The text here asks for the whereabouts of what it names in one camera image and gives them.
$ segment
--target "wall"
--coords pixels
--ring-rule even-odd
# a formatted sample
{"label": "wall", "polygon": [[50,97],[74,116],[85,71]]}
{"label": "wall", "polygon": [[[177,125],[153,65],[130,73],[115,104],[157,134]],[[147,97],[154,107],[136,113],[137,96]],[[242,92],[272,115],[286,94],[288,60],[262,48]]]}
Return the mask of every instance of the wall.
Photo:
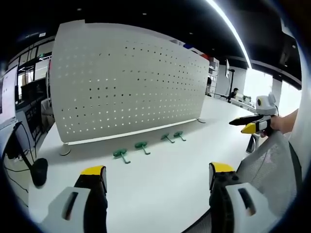
{"label": "wall", "polygon": [[[243,94],[245,78],[246,78],[246,69],[237,68],[237,67],[230,67],[230,69],[235,70],[234,77],[233,77],[232,90],[235,87],[237,87],[239,89],[239,93]],[[232,73],[230,72],[229,74],[230,81],[231,81],[231,77],[232,77]],[[222,95],[226,95],[226,94],[228,95],[229,89],[230,89],[229,80],[225,76],[225,66],[220,65],[215,93],[222,94]]]}

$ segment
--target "black ceiling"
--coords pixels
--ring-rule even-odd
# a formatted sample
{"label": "black ceiling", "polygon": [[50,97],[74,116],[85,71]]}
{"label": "black ceiling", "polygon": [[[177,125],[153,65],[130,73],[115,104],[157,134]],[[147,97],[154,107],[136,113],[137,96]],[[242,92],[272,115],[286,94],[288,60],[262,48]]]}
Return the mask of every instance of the black ceiling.
{"label": "black ceiling", "polygon": [[[251,60],[267,63],[301,80],[299,55],[293,48],[295,40],[282,32],[280,19],[273,10],[259,0],[216,2],[237,29]],[[2,44],[6,47],[1,50],[1,59],[9,60],[38,41],[35,33],[46,32],[46,37],[55,35],[60,23],[78,19],[85,19],[86,23],[122,23],[151,29],[192,44],[221,63],[228,56],[244,57],[230,29],[205,0],[86,1],[64,5],[49,2],[13,6],[17,20],[2,21],[7,24],[2,25],[2,31],[6,32]],[[245,62],[232,59],[229,62],[246,67]],[[256,69],[278,76],[266,67],[256,66]]]}

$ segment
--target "pegboard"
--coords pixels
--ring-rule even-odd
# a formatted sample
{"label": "pegboard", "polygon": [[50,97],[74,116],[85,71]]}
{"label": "pegboard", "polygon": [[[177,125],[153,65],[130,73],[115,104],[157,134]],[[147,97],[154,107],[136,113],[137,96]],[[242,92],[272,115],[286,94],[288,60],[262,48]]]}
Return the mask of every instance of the pegboard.
{"label": "pegboard", "polygon": [[61,24],[51,70],[61,140],[198,118],[208,67],[209,61],[198,54],[149,34],[84,21]]}

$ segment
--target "monitor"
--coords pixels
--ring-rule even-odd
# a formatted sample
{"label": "monitor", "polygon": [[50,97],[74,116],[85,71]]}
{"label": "monitor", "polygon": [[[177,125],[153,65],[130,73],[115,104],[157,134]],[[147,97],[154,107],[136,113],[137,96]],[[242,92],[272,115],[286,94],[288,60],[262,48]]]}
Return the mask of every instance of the monitor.
{"label": "monitor", "polygon": [[229,79],[229,62],[228,59],[226,59],[226,65],[225,65],[225,76]]}
{"label": "monitor", "polygon": [[0,78],[0,130],[15,121],[17,66]]}

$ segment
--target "desk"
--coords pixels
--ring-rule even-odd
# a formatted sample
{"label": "desk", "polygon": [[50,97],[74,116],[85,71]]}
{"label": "desk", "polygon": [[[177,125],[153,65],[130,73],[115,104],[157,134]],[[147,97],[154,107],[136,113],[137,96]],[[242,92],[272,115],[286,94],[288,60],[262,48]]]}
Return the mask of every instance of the desk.
{"label": "desk", "polygon": [[256,113],[256,108],[254,108],[253,106],[251,105],[248,105],[246,103],[243,103],[243,102],[240,102],[236,99],[230,99],[230,102],[238,107],[241,107],[241,108],[244,108],[252,113]]}
{"label": "desk", "polygon": [[[54,124],[38,157],[48,160],[47,181],[41,189],[31,183],[29,212],[41,222],[49,203],[67,186],[74,186],[80,172],[91,166],[107,167],[107,231],[109,233],[181,233],[209,209],[208,165],[228,163],[235,169],[247,156],[250,135],[240,133],[243,126],[229,121],[250,112],[227,102],[206,97],[198,121],[157,131],[75,145],[67,156],[59,156],[62,145]],[[164,133],[184,131],[183,142],[161,141]],[[134,144],[149,142],[145,155]],[[127,148],[126,165],[112,152]]]}

